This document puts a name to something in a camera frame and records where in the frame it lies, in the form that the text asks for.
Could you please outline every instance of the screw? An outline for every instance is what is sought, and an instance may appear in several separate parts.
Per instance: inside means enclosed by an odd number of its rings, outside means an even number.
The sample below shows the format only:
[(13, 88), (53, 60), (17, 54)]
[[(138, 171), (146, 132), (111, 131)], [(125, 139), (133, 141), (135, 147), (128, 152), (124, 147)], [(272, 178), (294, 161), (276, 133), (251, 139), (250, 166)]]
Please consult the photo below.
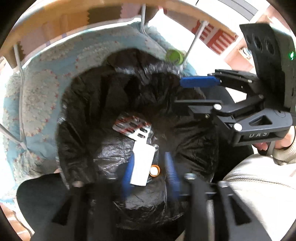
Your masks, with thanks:
[(184, 178), (187, 180), (194, 180), (196, 175), (194, 173), (185, 173)]
[(236, 130), (236, 131), (241, 131), (242, 130), (242, 125), (239, 124), (239, 123), (235, 123), (233, 125), (233, 128)]
[(74, 182), (72, 182), (72, 186), (76, 187), (76, 188), (81, 188), (81, 187), (84, 186), (84, 182), (82, 182), (82, 181), (74, 181)]
[(226, 181), (220, 181), (220, 182), (218, 182), (218, 185), (222, 188), (228, 187), (228, 183)]
[(214, 109), (215, 110), (221, 110), (222, 106), (220, 104), (214, 104)]

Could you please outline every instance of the zipper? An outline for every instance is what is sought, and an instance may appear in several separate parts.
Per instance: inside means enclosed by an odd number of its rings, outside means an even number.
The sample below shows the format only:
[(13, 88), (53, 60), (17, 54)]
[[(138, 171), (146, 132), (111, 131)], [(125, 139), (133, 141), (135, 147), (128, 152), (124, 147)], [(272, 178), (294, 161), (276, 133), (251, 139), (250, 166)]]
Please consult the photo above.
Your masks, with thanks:
[(281, 182), (276, 182), (276, 181), (268, 181), (266, 179), (258, 178), (258, 177), (234, 176), (234, 177), (226, 178), (225, 181), (227, 181), (227, 182), (250, 181), (250, 182), (271, 183), (271, 184), (278, 184), (278, 185), (281, 185), (281, 186), (289, 187), (289, 188), (292, 188), (292, 189), (296, 190), (296, 188), (291, 187), (290, 185), (287, 185), (287, 184), (284, 184), (284, 183), (281, 183)]

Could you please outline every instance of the white jacket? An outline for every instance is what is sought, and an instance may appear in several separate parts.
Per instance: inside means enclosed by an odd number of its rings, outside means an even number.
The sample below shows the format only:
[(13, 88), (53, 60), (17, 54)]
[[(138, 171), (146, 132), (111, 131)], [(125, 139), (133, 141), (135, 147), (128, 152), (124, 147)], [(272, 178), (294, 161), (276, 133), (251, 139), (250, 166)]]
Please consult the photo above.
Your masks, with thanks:
[(296, 140), (273, 157), (251, 155), (225, 178), (254, 212), (272, 241), (280, 241), (296, 219)]

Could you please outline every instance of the human hand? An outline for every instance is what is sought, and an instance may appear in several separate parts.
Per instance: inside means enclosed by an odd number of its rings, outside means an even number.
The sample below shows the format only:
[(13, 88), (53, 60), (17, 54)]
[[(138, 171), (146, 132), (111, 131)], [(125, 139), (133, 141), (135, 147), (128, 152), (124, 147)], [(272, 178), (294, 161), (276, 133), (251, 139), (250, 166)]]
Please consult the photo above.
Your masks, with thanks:
[[(289, 147), (290, 145), (292, 145), (294, 138), (295, 138), (295, 127), (291, 126), (290, 130), (288, 131), (284, 139), (276, 141), (274, 148), (282, 149), (285, 147)], [(268, 148), (267, 143), (257, 143), (257, 144), (254, 144), (254, 146), (258, 150), (267, 150)]]

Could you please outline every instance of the circular hole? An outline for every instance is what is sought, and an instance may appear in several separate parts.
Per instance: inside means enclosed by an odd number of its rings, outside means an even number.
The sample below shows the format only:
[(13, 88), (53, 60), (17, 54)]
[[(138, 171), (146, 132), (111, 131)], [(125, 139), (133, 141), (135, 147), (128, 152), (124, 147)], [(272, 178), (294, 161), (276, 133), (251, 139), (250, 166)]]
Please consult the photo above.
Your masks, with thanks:
[(268, 39), (265, 40), (265, 45), (266, 45), (267, 51), (273, 55), (274, 54), (274, 46), (272, 45), (270, 40), (268, 40)]
[(247, 42), (247, 44), (250, 44), (251, 43), (251, 39), (250, 39), (250, 36), (249, 35), (246, 36), (246, 42)]
[(262, 51), (262, 43), (258, 36), (254, 36), (254, 44), (258, 50)]

